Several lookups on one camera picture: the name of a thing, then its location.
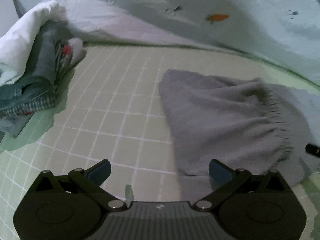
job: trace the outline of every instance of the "white garment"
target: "white garment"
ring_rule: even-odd
[[[0,38],[0,86],[13,84],[22,77],[40,27],[58,7],[54,0],[39,3]]]

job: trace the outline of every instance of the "stack of folded clothes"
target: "stack of folded clothes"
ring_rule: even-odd
[[[56,106],[59,81],[70,70],[73,56],[60,33],[59,25],[47,20],[34,39],[23,75],[0,87],[1,132],[16,137],[36,111]]]

